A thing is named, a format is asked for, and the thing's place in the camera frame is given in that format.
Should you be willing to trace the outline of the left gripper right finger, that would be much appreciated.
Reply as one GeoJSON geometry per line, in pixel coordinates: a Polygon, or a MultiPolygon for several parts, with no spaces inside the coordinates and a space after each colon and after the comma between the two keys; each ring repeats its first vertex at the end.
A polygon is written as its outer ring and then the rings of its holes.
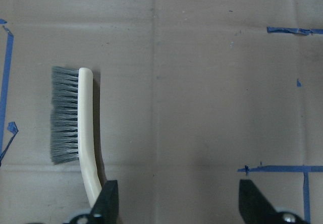
{"type": "Polygon", "coordinates": [[[273,223],[278,212],[252,180],[239,182],[239,213],[244,223],[273,223]]]}

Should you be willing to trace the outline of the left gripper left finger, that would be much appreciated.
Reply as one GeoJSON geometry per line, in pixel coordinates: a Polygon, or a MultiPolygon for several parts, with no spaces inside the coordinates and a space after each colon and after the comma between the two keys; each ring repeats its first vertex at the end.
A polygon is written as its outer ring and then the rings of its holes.
{"type": "Polygon", "coordinates": [[[119,216],[118,181],[106,181],[91,212],[89,223],[116,224],[119,216]]]}

